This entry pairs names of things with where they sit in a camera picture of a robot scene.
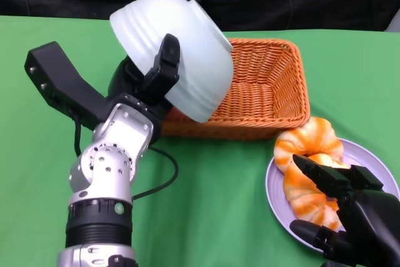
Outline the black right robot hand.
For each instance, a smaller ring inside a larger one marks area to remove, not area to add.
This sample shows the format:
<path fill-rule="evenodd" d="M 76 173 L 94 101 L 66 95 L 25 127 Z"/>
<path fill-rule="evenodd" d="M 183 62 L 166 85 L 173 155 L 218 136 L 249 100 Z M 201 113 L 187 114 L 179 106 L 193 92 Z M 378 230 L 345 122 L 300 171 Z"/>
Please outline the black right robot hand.
<path fill-rule="evenodd" d="M 324 266 L 399 266 L 399 200 L 362 166 L 334 169 L 294 155 L 297 167 L 323 193 L 337 199 L 344 230 L 294 220 L 291 231 L 323 251 Z"/>

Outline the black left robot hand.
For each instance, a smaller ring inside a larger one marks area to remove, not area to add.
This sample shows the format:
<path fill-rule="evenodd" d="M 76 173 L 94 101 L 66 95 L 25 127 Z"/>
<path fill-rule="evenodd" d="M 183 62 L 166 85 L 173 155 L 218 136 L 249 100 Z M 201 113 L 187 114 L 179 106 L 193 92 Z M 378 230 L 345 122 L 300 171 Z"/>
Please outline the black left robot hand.
<path fill-rule="evenodd" d="M 116 68 L 108 87 L 108 97 L 122 93 L 134 96 L 147 104 L 159 120 L 164 120 L 172 104 L 166 94 L 179 81 L 180 43 L 177 37 L 166 34 L 158 52 L 151 56 L 149 71 L 140 71 L 129 57 Z"/>

